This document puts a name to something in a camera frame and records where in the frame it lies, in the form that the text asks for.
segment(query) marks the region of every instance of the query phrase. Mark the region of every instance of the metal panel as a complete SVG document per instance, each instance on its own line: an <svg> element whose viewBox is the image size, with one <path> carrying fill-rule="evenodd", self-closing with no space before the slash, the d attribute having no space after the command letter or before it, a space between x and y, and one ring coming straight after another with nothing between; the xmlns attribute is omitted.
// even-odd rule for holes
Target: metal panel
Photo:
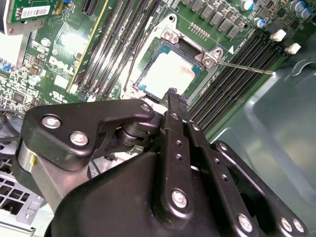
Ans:
<svg viewBox="0 0 316 237"><path fill-rule="evenodd" d="M211 141L228 143L316 237L316 70L291 71L278 70Z"/></svg>

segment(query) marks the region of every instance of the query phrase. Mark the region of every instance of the yellow marking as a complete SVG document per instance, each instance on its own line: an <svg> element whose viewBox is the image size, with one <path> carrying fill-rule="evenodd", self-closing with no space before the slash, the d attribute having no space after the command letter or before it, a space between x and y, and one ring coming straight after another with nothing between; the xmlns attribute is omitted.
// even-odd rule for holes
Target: yellow marking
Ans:
<svg viewBox="0 0 316 237"><path fill-rule="evenodd" d="M91 36L94 36L94 33L96 32L96 30L97 30L97 28L98 28L98 26L99 26L99 23L100 23L100 21L101 21L101 18L103 17L103 14L104 14L104 12L105 12L105 9L107 8L108 2L109 2L109 0L106 0L105 3L104 3L103 9L102 9L101 14L100 14L100 16L99 16L99 18L98 18L97 24L95 24L95 26L94 26L94 28L93 28L93 31L92 31ZM81 64L82 64L82 62L83 62L83 58L85 57L85 54L87 53L87 50L88 50L88 48L89 48L89 46L90 46L91 41L92 41L93 38L94 38L94 37L90 37L90 39L89 39L88 46L85 48L84 53L83 53L83 55L82 55L82 57L81 57L81 59L80 59L79 66L77 67L76 72L75 72L73 78L71 79L71 83L69 84L69 86L68 86L68 88L67 88L67 92L68 92L68 93L69 93L69 91L70 91L71 86L72 86L73 83L74 83L74 80L75 80L75 78L76 78L76 76L77 76L77 73L78 73L78 71L79 71L79 68L80 68L80 66L81 66Z"/></svg>
<svg viewBox="0 0 316 237"><path fill-rule="evenodd" d="M36 163L36 156L35 155L32 155L30 163L31 163L31 166L35 165L35 163Z"/></svg>

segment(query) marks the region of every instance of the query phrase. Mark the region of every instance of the capacitor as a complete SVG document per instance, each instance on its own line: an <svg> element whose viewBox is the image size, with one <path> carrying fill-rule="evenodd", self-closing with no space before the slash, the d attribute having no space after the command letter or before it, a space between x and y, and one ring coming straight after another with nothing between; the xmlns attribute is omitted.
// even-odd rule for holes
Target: capacitor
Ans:
<svg viewBox="0 0 316 237"><path fill-rule="evenodd" d="M290 4L290 10L293 12L301 12L306 7L306 3L304 1L295 0Z"/></svg>
<svg viewBox="0 0 316 237"><path fill-rule="evenodd" d="M253 24L258 28L264 28L264 26L266 25L266 21L257 17L253 20Z"/></svg>
<svg viewBox="0 0 316 237"><path fill-rule="evenodd" d="M40 80L41 78L39 75L34 75L34 76L29 77L28 83L32 86L36 86L36 85L39 85Z"/></svg>
<svg viewBox="0 0 316 237"><path fill-rule="evenodd" d="M249 11L252 10L255 4L253 3L253 0L243 0L240 4L240 7L243 11Z"/></svg>
<svg viewBox="0 0 316 237"><path fill-rule="evenodd" d="M303 11L297 12L296 16L299 18L306 19L306 18L309 18L312 15L312 13L313 13L313 10L310 7L307 7Z"/></svg>

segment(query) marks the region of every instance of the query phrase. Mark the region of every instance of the sticker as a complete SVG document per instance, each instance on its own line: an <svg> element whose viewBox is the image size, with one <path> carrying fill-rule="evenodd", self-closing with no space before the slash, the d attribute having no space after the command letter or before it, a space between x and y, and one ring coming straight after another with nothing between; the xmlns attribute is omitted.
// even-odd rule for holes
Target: sticker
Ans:
<svg viewBox="0 0 316 237"><path fill-rule="evenodd" d="M49 10L50 6L26 7L22 10L21 19L35 16L44 16L49 13Z"/></svg>
<svg viewBox="0 0 316 237"><path fill-rule="evenodd" d="M60 75L57 75L54 81L54 85L57 85L63 89L66 89L68 85L68 80L66 78L61 77Z"/></svg>

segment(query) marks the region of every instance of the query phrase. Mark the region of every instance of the white connector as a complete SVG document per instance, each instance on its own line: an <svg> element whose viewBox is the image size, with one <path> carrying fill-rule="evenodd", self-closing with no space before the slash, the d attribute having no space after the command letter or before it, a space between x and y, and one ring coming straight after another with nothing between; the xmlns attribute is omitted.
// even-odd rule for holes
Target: white connector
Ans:
<svg viewBox="0 0 316 237"><path fill-rule="evenodd" d="M290 47L286 48L284 51L289 54L296 54L300 50L301 46L298 43L292 44Z"/></svg>
<svg viewBox="0 0 316 237"><path fill-rule="evenodd" d="M284 30L278 30L273 35L270 36L270 39L276 42L280 42L286 36L286 32Z"/></svg>

